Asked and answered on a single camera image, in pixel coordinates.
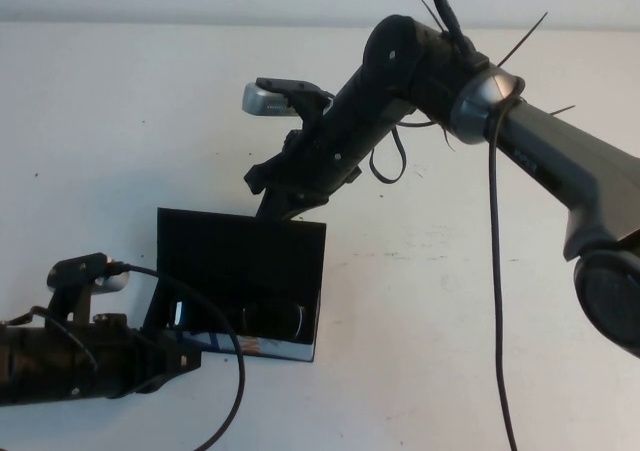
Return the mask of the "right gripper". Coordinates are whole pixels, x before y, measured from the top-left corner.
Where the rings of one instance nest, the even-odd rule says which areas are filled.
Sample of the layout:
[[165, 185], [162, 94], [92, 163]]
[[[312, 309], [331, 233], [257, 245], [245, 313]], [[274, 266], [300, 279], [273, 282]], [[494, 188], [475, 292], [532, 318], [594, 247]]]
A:
[[256, 212], [258, 219], [286, 219], [288, 201], [289, 219], [325, 206], [329, 202], [326, 192], [314, 190], [307, 183], [302, 154], [298, 151], [303, 131], [291, 130], [285, 137], [282, 149], [263, 163], [253, 165], [245, 174], [244, 181], [250, 191], [264, 193]]

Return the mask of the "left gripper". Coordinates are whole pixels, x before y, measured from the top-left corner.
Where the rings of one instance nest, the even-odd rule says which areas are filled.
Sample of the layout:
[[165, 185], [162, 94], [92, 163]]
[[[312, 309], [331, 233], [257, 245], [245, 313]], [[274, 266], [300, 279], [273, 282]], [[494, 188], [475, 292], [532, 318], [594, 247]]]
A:
[[167, 338], [168, 353], [158, 341], [130, 328], [124, 314], [94, 316], [97, 333], [96, 385], [108, 399], [150, 394], [166, 382], [166, 372], [192, 372], [201, 367], [201, 348], [191, 341]]

